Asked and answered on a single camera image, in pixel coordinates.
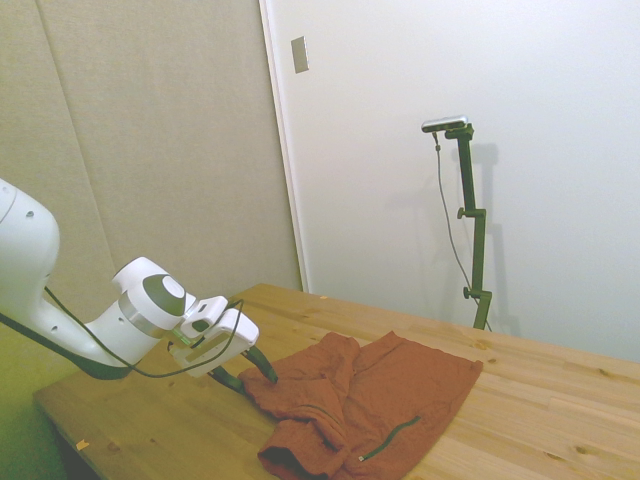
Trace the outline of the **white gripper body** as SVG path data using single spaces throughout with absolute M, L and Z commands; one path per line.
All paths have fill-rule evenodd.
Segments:
M 238 310 L 227 310 L 217 325 L 187 345 L 176 340 L 169 352 L 192 377 L 200 377 L 254 346 L 259 328 Z

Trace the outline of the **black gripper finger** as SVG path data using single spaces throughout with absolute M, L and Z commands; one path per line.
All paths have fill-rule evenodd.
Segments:
M 233 390 L 234 392 L 241 395 L 247 395 L 244 383 L 236 376 L 231 375 L 222 366 L 214 368 L 208 373 L 208 375 L 226 388 Z
M 275 369 L 257 346 L 251 346 L 243 353 L 243 356 L 257 367 L 262 375 L 272 384 L 276 384 L 278 382 L 278 376 Z

